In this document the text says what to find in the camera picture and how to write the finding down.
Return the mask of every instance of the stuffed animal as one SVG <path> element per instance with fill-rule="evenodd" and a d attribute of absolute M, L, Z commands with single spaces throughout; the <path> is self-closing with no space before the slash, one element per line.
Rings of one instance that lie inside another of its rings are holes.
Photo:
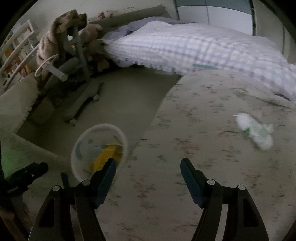
<path fill-rule="evenodd" d="M 84 52 L 84 57 L 97 62 L 97 68 L 99 72 L 109 68 L 109 62 L 105 58 L 105 51 L 103 47 L 103 42 L 97 39 L 98 32 L 102 31 L 102 26 L 98 24 L 88 24 L 82 30 L 80 34 L 81 43 L 86 46 L 86 51 Z"/>

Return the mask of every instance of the gray floor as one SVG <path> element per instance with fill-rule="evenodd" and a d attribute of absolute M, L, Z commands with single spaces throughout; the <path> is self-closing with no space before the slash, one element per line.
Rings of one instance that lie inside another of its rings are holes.
<path fill-rule="evenodd" d="M 70 159 L 76 140 L 85 130 L 97 124 L 110 123 L 125 133 L 133 147 L 149 127 L 163 97 L 180 76 L 132 66 L 98 78 L 104 81 L 100 100 L 86 106 L 76 126 L 62 120 L 67 102 L 75 99 L 73 94 L 45 125 L 30 128 L 30 124 L 25 123 L 18 134 L 45 150 Z"/>

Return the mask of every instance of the bookshelf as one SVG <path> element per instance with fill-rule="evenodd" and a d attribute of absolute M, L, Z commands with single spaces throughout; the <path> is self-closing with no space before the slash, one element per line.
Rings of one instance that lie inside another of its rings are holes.
<path fill-rule="evenodd" d="M 8 35 L 2 44 L 0 78 L 4 79 L 1 81 L 4 90 L 8 89 L 16 76 L 20 80 L 24 73 L 29 74 L 27 64 L 35 56 L 38 48 L 36 35 L 30 20 L 27 20 L 15 33 Z"/>

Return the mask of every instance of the brown blanket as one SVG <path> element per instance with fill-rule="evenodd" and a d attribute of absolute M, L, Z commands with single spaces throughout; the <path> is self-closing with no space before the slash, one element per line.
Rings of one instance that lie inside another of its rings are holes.
<path fill-rule="evenodd" d="M 59 60 L 55 63 L 59 67 L 65 61 L 66 52 L 63 48 L 64 34 L 69 27 L 78 25 L 78 29 L 86 26 L 87 16 L 85 13 L 78 14 L 76 10 L 68 11 L 56 18 L 47 33 L 41 38 L 37 50 L 37 64 L 40 66 L 49 57 L 59 54 Z M 37 80 L 38 89 L 42 89 L 49 78 L 48 71 L 43 71 L 42 77 Z"/>

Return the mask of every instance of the shelf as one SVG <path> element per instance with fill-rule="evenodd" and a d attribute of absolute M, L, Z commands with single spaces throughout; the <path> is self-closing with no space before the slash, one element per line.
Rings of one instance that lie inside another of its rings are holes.
<path fill-rule="evenodd" d="M 7 43 L 3 46 L 3 48 L 0 49 L 0 56 L 3 56 L 3 55 L 4 55 L 4 53 L 5 53 L 6 49 L 7 49 L 7 47 L 9 47 L 9 46 L 12 44 L 12 42 L 13 42 L 14 40 L 16 40 L 19 36 L 21 36 L 22 33 L 23 33 L 27 28 L 29 28 L 29 29 L 31 30 L 32 33 L 34 32 L 34 29 L 33 29 L 32 25 L 31 25 L 30 20 L 27 20 L 27 21 L 26 21 L 26 22 L 20 27 L 20 29 L 19 29 L 18 31 L 16 31 L 16 33 L 13 34 L 13 35 L 11 36 L 11 38 L 7 41 Z"/>
<path fill-rule="evenodd" d="M 34 32 L 31 32 L 16 48 L 15 50 L 8 56 L 5 63 L 3 64 L 2 68 L 0 69 L 0 75 L 3 71 L 11 64 L 11 61 L 19 54 L 20 50 L 23 46 L 25 46 L 26 42 L 29 41 L 29 38 L 32 36 Z"/>
<path fill-rule="evenodd" d="M 17 68 L 14 70 L 14 72 L 11 74 L 10 78 L 7 79 L 5 86 L 4 86 L 4 90 L 7 90 L 10 83 L 12 82 L 12 80 L 14 79 L 14 77 L 16 76 L 16 74 L 21 71 L 21 69 L 24 68 L 24 66 L 31 60 L 31 58 L 36 54 L 37 49 L 39 47 L 39 44 L 24 58 L 24 60 L 17 66 Z"/>

